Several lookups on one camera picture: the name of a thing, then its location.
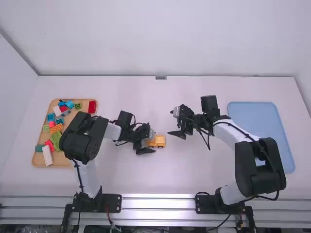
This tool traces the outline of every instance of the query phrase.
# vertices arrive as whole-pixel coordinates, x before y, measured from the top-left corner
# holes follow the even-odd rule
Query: blue tray
[[[276,106],[271,102],[231,102],[228,114],[241,128],[259,137],[271,137],[278,145],[285,173],[295,170],[295,163]]]

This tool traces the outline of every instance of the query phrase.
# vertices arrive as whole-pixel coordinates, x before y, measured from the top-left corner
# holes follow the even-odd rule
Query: yellow toy truck
[[[155,135],[153,138],[146,141],[146,146],[149,148],[158,147],[164,148],[166,146],[166,139],[164,135]]]

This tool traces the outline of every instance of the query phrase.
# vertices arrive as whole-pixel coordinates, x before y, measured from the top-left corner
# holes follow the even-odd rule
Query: lego brick
[[[56,119],[56,124],[58,125],[58,124],[65,124],[65,120],[64,120],[64,118],[63,117],[61,117],[61,118],[58,118],[58,119]]]
[[[56,125],[56,124],[55,124],[54,121],[50,121],[50,122],[49,122],[49,128],[53,128],[55,125]]]
[[[58,103],[58,106],[59,106],[59,107],[60,107],[60,106],[64,106],[64,105],[66,105],[66,102],[65,102],[65,101],[61,101],[61,102]]]
[[[90,101],[88,104],[88,113],[95,113],[96,112],[96,101]]]
[[[68,100],[67,102],[66,102],[66,106],[68,107],[68,108],[73,108],[74,107],[74,103],[71,101],[71,100]]]
[[[74,109],[76,109],[76,110],[81,109],[81,103],[75,103],[74,104]]]
[[[71,113],[71,111],[69,109],[67,111],[64,111],[62,113],[62,117],[67,116],[69,113]]]
[[[64,111],[67,111],[67,106],[65,106],[65,105],[60,106],[59,109],[63,113]]]
[[[49,113],[47,114],[47,121],[55,121],[55,113]]]
[[[50,133],[51,134],[56,133],[56,132],[62,130],[62,128],[63,128],[62,124],[55,125],[53,128],[50,128]]]
[[[62,111],[60,111],[58,105],[53,107],[53,111],[57,117],[59,117],[62,114]]]
[[[50,151],[51,151],[51,152],[54,152],[55,149],[54,149],[54,146],[53,146],[53,143],[52,143],[51,140],[46,141],[46,142],[44,143],[44,145],[49,146],[49,147],[50,147]]]
[[[49,165],[53,164],[50,147],[47,145],[42,147],[42,152],[43,152],[45,166],[49,166]]]
[[[42,152],[42,147],[44,147],[44,144],[38,144],[35,146],[35,152]]]
[[[42,128],[42,132],[44,133],[48,133],[50,131],[50,128],[48,125],[44,125],[43,128]]]
[[[59,140],[62,134],[58,131],[56,133],[51,134],[50,140],[52,141],[54,148],[56,151],[60,151],[59,149]]]

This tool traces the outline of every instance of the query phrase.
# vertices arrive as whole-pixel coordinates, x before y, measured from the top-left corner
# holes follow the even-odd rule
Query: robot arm
[[[131,125],[132,116],[131,113],[121,111],[117,120],[109,122],[100,116],[78,112],[60,138],[60,149],[77,169],[81,192],[87,194],[90,199],[102,193],[94,159],[103,138],[131,142],[138,155],[155,152],[150,148],[142,148],[142,140],[154,134],[149,123],[141,124],[134,129],[135,124]]]
[[[201,105],[203,114],[196,115],[183,104],[175,107],[171,113],[177,118],[180,130],[168,134],[186,139],[186,134],[193,135],[193,129],[196,129],[201,135],[203,132],[221,139],[235,152],[236,182],[216,190],[223,204],[232,205],[275,191],[278,196],[286,186],[286,178],[276,141],[252,135],[230,117],[221,116],[216,96],[201,97]],[[256,166],[255,159],[265,161],[265,165]]]

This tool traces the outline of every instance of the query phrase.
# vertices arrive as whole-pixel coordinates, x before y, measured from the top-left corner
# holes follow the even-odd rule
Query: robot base
[[[122,196],[120,194],[102,194],[102,188],[95,198],[85,193],[76,193],[73,197],[72,212],[120,213]]]
[[[239,202],[233,205],[225,205],[222,203],[218,195],[196,195],[195,196],[195,211],[199,215],[206,214],[243,214],[245,209],[244,202]]]

